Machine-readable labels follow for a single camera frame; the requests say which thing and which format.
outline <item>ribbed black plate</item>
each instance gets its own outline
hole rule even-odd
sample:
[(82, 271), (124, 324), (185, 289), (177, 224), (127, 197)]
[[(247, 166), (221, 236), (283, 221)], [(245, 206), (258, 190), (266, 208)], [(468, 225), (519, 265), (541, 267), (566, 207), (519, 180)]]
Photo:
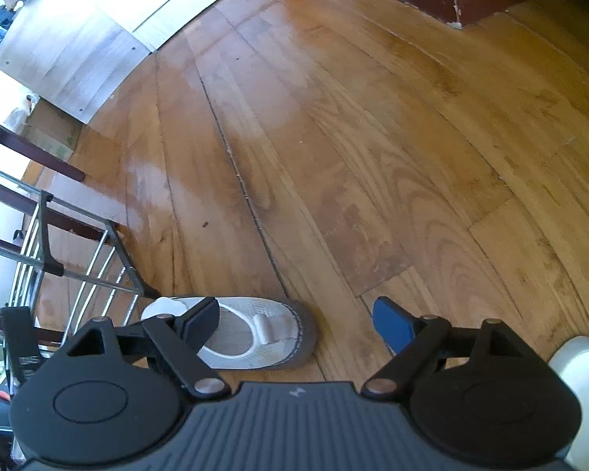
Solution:
[[(26, 471), (52, 467), (32, 462)], [(469, 471), (417, 435), (394, 404), (351, 383), (244, 383), (196, 407), (167, 444), (113, 471)], [(562, 461), (536, 471), (571, 471)]]

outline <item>floorboard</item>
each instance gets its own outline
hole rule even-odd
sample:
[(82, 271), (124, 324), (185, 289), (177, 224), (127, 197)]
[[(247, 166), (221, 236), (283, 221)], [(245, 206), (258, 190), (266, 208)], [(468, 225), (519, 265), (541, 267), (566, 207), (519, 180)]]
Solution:
[[(124, 81), (72, 162), (84, 184), (39, 185), (116, 218), (164, 294), (311, 307), (305, 367), (232, 383), (361, 385), (390, 356), (380, 295), (501, 318), (544, 358), (589, 336), (589, 0), (464, 31), (395, 0), (220, 0)], [(74, 289), (44, 286), (49, 327)]]

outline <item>metal rack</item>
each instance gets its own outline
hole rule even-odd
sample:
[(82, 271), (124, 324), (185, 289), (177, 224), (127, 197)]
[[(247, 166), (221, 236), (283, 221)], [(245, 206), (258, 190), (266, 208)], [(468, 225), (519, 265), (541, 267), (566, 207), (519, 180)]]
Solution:
[[(99, 314), (100, 316), (107, 315), (118, 292), (132, 294), (129, 307), (123, 317), (123, 325), (129, 323), (140, 297), (156, 299), (160, 296), (159, 292), (146, 284), (130, 260), (118, 234), (117, 223), (81, 209), (44, 190), (38, 190), (2, 171), (0, 171), (0, 177), (14, 183), (18, 188), (26, 191), (29, 196), (38, 198), (35, 208), (30, 214), (31, 219), (28, 223), (22, 247), (19, 248), (12, 243), (0, 240), (0, 256), (17, 262), (11, 295), (7, 305), (9, 307), (30, 307), (31, 312), (35, 315), (41, 284), (46, 274), (65, 276), (81, 282), (79, 292), (61, 335), (60, 345), (63, 345), (70, 335), (74, 334), (82, 325), (98, 288), (111, 289), (102, 312)], [(48, 205), (51, 203), (63, 207), (71, 213), (101, 223), (103, 228), (77, 220), (64, 212), (55, 211), (49, 208)], [(65, 230), (69, 229), (69, 231), (86, 239), (98, 240), (98, 246), (85, 273), (67, 268), (52, 256), (48, 240), (48, 225), (58, 226)], [(110, 251), (107, 253), (102, 266), (96, 268), (105, 246), (110, 246)], [(115, 280), (109, 281), (105, 278), (109, 274), (109, 266), (115, 257), (120, 259), (122, 267), (120, 273), (115, 276)]]

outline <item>slipper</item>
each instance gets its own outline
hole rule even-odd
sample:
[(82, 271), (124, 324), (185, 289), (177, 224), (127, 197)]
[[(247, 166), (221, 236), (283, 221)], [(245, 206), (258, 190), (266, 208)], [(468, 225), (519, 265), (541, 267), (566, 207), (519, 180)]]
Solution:
[(578, 471), (589, 471), (589, 337), (576, 336), (567, 341), (549, 364), (576, 394), (582, 408), (582, 425), (565, 462)]
[[(180, 316), (203, 298), (159, 298), (142, 320), (160, 313)], [(308, 308), (298, 301), (217, 298), (218, 329), (198, 352), (215, 370), (285, 370), (303, 365), (314, 351), (318, 330)]]

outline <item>metal screw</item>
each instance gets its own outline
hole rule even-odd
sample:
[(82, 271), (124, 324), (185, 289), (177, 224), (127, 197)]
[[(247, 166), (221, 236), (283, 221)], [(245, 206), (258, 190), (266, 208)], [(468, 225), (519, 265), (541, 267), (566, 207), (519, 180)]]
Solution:
[(397, 389), (397, 383), (391, 379), (371, 379), (364, 387), (372, 394), (390, 394)]
[(225, 388), (225, 383), (220, 379), (209, 377), (208, 379), (197, 380), (194, 389), (202, 395), (216, 395)]

